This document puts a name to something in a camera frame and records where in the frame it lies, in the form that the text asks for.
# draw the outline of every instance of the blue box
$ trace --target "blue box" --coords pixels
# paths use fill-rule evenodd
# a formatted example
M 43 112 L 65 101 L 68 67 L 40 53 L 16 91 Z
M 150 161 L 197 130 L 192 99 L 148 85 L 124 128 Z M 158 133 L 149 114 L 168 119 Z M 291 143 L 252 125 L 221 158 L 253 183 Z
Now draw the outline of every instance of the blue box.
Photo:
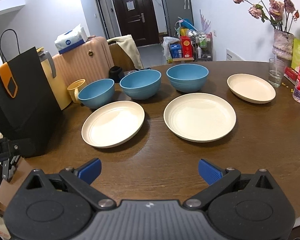
M 172 58 L 182 58 L 182 49 L 180 44 L 170 44 Z

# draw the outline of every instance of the beige cloth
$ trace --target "beige cloth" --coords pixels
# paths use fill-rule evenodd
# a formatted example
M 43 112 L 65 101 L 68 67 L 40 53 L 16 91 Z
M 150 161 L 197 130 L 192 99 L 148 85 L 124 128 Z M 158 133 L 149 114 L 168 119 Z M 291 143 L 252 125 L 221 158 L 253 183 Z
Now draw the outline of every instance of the beige cloth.
M 131 58 L 135 68 L 143 68 L 140 53 L 131 35 L 115 37 L 107 40 L 108 43 L 117 42 L 123 51 Z

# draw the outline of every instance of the vase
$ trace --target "vase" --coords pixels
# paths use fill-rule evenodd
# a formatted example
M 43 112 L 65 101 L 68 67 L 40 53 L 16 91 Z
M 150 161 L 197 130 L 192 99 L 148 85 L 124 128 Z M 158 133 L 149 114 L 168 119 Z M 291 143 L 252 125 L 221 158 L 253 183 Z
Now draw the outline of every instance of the vase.
M 294 39 L 293 34 L 275 29 L 272 52 L 288 67 L 291 67 Z

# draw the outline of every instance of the wooden table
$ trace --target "wooden table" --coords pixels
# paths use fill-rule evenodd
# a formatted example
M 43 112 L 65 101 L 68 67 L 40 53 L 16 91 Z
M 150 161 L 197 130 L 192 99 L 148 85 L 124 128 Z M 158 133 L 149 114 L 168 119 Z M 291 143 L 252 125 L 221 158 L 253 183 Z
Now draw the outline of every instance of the wooden table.
M 182 95 L 165 75 L 170 65 L 155 67 L 162 73 L 160 91 L 139 101 L 146 118 L 139 133 L 112 149 L 96 149 L 81 138 L 81 128 L 91 110 L 72 104 L 49 145 L 49 152 L 27 161 L 46 173 L 78 167 L 94 157 L 101 159 L 102 174 L 92 184 L 113 198 L 180 199 L 182 202 L 207 187 L 198 175 L 198 161 L 206 158 L 220 167 L 235 167 L 243 173 L 268 169 L 300 216 L 300 103 L 292 98 L 293 85 L 276 89 L 276 98 L 266 105 L 236 97 L 227 78 L 248 73 L 268 78 L 268 63 L 204 62 L 210 73 L 201 92 L 227 100 L 237 114 L 237 123 L 226 137 L 211 143 L 192 143 L 174 135 L 163 120 L 163 111 Z M 115 101 L 130 100 L 116 84 Z

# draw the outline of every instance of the yellow mug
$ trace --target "yellow mug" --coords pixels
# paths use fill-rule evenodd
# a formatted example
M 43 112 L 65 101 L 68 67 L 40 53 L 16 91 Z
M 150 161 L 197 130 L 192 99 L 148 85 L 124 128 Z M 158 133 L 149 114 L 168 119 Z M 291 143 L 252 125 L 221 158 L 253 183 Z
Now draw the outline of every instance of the yellow mug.
M 71 85 L 68 86 L 68 92 L 71 96 L 71 99 L 74 103 L 79 104 L 80 101 L 78 99 L 78 95 L 82 89 L 84 89 L 87 86 L 85 79 L 77 80 L 76 82 L 73 82 Z

